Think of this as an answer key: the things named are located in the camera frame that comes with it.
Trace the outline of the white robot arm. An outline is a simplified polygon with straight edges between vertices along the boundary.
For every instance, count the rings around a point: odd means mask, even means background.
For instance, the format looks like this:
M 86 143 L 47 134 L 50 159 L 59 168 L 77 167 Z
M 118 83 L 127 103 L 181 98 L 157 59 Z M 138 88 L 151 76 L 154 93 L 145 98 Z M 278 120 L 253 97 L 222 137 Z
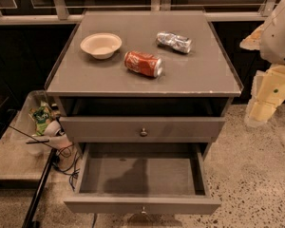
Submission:
M 285 101 L 285 0 L 281 0 L 264 23 L 243 39 L 239 46 L 258 50 L 271 65 L 254 76 L 245 123 L 266 124 Z

